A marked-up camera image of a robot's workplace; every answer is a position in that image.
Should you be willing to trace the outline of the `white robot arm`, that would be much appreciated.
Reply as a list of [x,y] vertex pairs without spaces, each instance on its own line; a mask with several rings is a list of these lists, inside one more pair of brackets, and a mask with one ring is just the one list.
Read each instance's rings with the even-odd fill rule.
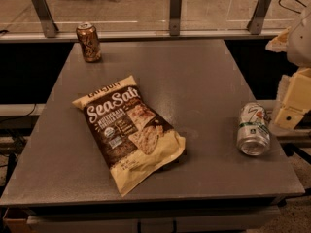
[[283,129],[295,129],[311,111],[311,4],[304,8],[292,25],[268,42],[265,47],[285,52],[298,67],[290,77],[279,82],[272,123]]

